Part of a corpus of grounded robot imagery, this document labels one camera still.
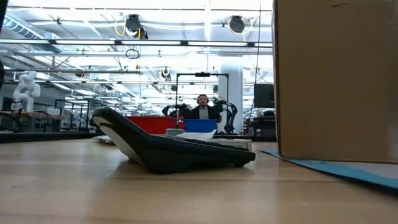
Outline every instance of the white robot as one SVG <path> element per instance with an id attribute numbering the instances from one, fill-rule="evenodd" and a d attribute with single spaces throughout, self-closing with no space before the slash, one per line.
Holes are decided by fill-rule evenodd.
<path id="1" fill-rule="evenodd" d="M 15 88 L 12 94 L 13 103 L 11 105 L 11 110 L 18 111 L 21 108 L 24 111 L 31 112 L 33 110 L 33 97 L 40 96 L 40 85 L 35 83 L 36 72 L 22 72 L 19 76 L 18 86 Z"/>

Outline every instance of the wooden table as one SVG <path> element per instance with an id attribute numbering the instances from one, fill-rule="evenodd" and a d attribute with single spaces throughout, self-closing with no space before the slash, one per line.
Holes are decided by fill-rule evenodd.
<path id="1" fill-rule="evenodd" d="M 255 143 L 255 149 L 276 144 Z M 258 152 L 154 175 L 89 140 L 0 145 L 0 223 L 395 223 L 398 200 Z"/>

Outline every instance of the white paper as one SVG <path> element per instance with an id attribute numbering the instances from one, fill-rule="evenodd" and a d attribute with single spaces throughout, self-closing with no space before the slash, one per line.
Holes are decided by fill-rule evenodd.
<path id="1" fill-rule="evenodd" d="M 196 139 L 196 140 L 201 140 L 201 141 L 207 141 L 209 139 L 212 139 L 214 134 L 216 133 L 217 129 L 214 129 L 210 133 L 182 133 L 179 135 L 176 135 L 176 137 L 181 137 L 185 139 Z"/>

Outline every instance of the white column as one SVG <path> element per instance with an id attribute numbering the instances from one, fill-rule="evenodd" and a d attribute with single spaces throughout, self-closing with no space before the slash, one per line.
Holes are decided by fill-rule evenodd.
<path id="1" fill-rule="evenodd" d="M 234 104 L 238 113 L 235 116 L 234 127 L 239 132 L 243 131 L 243 68 L 240 57 L 223 57 L 218 73 L 229 74 L 229 98 L 227 99 L 226 77 L 218 77 L 218 95 Z M 224 131 L 226 124 L 226 112 L 222 114 L 223 120 L 218 124 L 218 131 Z"/>

